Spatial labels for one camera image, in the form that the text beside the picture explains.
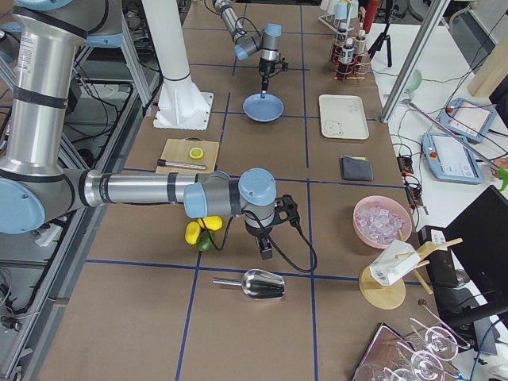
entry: black tripod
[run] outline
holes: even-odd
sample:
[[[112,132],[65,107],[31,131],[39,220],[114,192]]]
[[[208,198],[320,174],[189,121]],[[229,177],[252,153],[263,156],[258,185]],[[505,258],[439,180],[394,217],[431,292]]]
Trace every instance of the black tripod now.
[[[375,39],[374,44],[372,44],[372,46],[368,49],[368,56],[372,60],[372,58],[374,58],[375,53],[381,51],[383,43],[384,41],[386,41],[388,67],[391,67],[391,40],[390,35],[388,34],[388,29],[390,28],[390,19],[391,14],[393,12],[393,6],[394,6],[393,0],[387,0],[387,7],[385,9],[384,15],[384,23],[385,23],[384,30],[379,34],[378,38]]]

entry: metal scoop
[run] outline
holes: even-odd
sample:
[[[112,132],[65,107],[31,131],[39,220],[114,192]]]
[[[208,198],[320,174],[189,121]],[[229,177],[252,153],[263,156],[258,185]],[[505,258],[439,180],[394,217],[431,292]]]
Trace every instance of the metal scoop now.
[[[214,278],[214,283],[240,286],[244,294],[252,299],[282,298],[285,291],[282,276],[257,268],[247,271],[242,279]]]

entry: white cylinder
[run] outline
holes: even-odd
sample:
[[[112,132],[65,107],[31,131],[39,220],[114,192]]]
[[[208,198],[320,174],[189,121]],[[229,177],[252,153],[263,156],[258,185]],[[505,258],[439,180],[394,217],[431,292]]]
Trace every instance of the white cylinder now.
[[[182,79],[189,75],[176,0],[143,0],[143,8],[164,77]]]

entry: wooden base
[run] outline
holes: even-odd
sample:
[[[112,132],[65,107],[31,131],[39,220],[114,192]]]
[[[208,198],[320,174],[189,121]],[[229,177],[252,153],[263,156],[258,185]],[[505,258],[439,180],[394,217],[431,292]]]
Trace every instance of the wooden base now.
[[[372,278],[368,266],[360,273],[359,284],[365,300],[381,310],[393,310],[406,298],[406,285],[402,279],[391,286],[381,286]]]

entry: blue bowl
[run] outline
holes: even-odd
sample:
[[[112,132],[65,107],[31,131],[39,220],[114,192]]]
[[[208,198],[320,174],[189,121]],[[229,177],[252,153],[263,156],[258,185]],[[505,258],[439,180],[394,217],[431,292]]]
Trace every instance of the blue bowl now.
[[[253,121],[274,121],[283,111],[283,102],[271,94],[265,94],[264,98],[261,94],[253,94],[244,100],[244,112]]]

